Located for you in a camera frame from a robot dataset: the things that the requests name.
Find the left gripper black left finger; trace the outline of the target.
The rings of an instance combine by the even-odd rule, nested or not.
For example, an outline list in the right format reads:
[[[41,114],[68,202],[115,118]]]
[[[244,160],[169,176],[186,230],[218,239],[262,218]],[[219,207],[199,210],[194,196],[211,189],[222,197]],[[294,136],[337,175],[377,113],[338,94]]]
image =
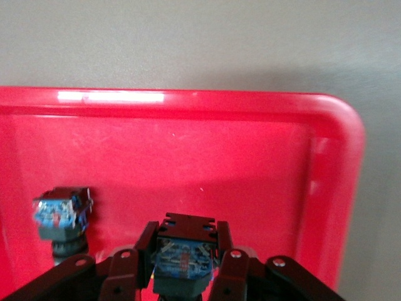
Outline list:
[[[4,300],[140,300],[154,266],[158,221],[150,221],[133,247],[97,263],[87,254],[73,255]]]

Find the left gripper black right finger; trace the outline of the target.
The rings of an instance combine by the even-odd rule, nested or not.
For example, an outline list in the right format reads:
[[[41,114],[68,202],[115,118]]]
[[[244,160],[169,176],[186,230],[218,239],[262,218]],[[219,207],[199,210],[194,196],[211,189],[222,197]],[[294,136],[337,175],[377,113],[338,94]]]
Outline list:
[[[209,300],[343,300],[291,257],[263,263],[235,248],[227,221],[217,222],[217,249],[221,262]]]

